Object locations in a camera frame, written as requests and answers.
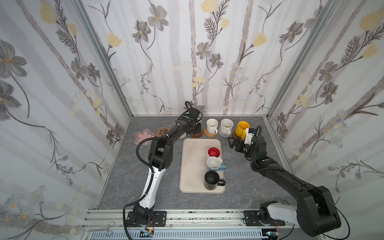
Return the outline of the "woven rattan round coaster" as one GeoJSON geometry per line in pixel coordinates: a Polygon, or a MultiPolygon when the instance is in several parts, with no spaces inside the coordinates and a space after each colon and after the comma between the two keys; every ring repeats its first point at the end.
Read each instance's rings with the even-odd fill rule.
{"type": "Polygon", "coordinates": [[[204,129],[204,134],[209,138],[214,138],[217,136],[217,134],[210,134],[207,130],[207,128],[204,129]]]}

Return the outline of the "plain white mug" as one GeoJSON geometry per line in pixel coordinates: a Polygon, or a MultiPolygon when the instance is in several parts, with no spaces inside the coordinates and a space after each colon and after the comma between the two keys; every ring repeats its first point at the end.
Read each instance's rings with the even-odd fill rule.
{"type": "Polygon", "coordinates": [[[216,119],[208,119],[207,120],[207,132],[210,135],[216,135],[218,133],[218,121],[216,119]]]}

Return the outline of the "yellow mug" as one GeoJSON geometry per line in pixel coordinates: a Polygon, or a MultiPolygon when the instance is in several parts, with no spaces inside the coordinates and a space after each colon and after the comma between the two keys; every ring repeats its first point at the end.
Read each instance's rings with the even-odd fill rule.
{"type": "Polygon", "coordinates": [[[242,138],[242,140],[245,140],[245,130],[246,128],[250,128],[250,124],[246,121],[240,121],[236,128],[236,134],[242,138]]]}

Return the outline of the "glossy amber round coaster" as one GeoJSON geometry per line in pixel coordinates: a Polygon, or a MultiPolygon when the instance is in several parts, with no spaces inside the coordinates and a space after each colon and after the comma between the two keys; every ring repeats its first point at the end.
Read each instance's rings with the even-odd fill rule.
{"type": "Polygon", "coordinates": [[[236,134],[236,131],[233,131],[232,136],[233,136],[234,138],[237,138],[237,139],[242,139],[241,137],[239,137],[239,136],[236,134]]]}

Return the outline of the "grey blue woven coaster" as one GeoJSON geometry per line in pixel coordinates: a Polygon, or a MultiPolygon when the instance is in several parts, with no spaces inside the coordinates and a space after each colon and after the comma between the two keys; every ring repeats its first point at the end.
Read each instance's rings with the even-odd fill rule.
{"type": "Polygon", "coordinates": [[[222,132],[221,130],[219,130],[219,135],[224,138],[231,137],[232,131],[224,129],[224,132],[222,132]]]}

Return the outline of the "brown paw shaped coaster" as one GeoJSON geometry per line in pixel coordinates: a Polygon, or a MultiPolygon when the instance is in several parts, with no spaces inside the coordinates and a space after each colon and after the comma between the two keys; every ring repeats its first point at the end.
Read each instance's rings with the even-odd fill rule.
{"type": "Polygon", "coordinates": [[[171,130],[171,128],[169,128],[169,127],[160,128],[156,132],[156,137],[165,136],[166,134],[168,134],[170,132],[170,130],[171,130]]]}

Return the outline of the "speckled white mug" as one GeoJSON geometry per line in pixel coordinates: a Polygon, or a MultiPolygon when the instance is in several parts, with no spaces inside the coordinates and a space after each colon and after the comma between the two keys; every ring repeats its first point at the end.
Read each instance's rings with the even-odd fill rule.
{"type": "Polygon", "coordinates": [[[232,120],[230,120],[230,119],[223,119],[223,120],[221,120],[220,130],[222,132],[224,132],[224,129],[232,131],[233,126],[234,126],[234,123],[233,123],[232,120]]]}

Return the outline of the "beige serving tray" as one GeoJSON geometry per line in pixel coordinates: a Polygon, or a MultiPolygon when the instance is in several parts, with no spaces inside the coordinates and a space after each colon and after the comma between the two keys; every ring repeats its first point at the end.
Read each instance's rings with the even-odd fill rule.
{"type": "Polygon", "coordinates": [[[194,194],[222,194],[226,187],[216,187],[208,190],[204,186],[205,174],[208,172],[206,161],[208,149],[216,147],[222,149],[220,140],[217,139],[186,139],[183,142],[182,162],[180,173],[180,191],[194,194]]]}

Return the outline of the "white mug red inside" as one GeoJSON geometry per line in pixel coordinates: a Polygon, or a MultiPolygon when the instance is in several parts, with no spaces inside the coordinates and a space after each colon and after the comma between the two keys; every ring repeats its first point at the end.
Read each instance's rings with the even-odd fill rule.
{"type": "Polygon", "coordinates": [[[210,157],[220,157],[221,156],[221,150],[217,147],[210,147],[208,150],[207,150],[207,156],[208,158],[210,157]]]}

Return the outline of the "white mug blue handle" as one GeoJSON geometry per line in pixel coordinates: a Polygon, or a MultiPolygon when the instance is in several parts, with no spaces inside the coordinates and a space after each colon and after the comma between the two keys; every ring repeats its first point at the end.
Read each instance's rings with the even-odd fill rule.
{"type": "Polygon", "coordinates": [[[227,167],[219,157],[209,157],[206,161],[208,171],[220,172],[225,171],[227,167]]]}

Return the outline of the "pink flower shaped coaster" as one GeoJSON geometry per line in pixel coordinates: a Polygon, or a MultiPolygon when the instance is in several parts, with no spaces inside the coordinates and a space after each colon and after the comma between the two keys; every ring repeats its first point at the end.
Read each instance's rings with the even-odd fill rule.
{"type": "Polygon", "coordinates": [[[156,134],[151,132],[149,129],[144,129],[140,132],[135,133],[134,137],[134,143],[136,146],[138,146],[142,141],[155,137],[156,134]]]}

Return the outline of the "dark wooden round coaster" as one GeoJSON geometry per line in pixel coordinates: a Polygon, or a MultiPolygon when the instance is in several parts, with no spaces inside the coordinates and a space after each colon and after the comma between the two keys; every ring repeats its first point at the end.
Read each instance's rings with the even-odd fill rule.
{"type": "Polygon", "coordinates": [[[204,134],[204,132],[200,132],[199,134],[193,135],[192,137],[193,138],[200,138],[203,136],[203,134],[204,134]]]}

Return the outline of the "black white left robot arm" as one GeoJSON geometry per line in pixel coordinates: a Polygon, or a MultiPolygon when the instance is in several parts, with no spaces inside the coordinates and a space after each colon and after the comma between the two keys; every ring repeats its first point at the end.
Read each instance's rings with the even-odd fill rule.
{"type": "Polygon", "coordinates": [[[149,225],[153,219],[156,193],[162,176],[173,161],[174,144],[183,135],[194,135],[201,131],[202,112],[194,108],[188,101],[185,102],[186,110],[178,117],[171,130],[162,137],[151,137],[141,141],[136,147],[136,155],[140,162],[149,168],[148,177],[141,197],[123,207],[133,207],[136,223],[149,225]],[[140,147],[146,142],[151,142],[148,160],[140,156],[140,147]]]}

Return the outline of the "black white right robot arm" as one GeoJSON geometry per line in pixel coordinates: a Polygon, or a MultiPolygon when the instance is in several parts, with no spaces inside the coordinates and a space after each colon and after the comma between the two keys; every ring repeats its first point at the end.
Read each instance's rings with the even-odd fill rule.
{"type": "Polygon", "coordinates": [[[341,227],[342,221],[329,189],[324,186],[316,187],[301,180],[268,157],[263,137],[253,137],[250,144],[234,137],[229,137],[228,142],[230,148],[244,154],[254,172],[277,183],[297,202],[296,206],[276,201],[261,204],[261,223],[271,224],[277,220],[289,222],[300,226],[310,237],[341,227]]]}

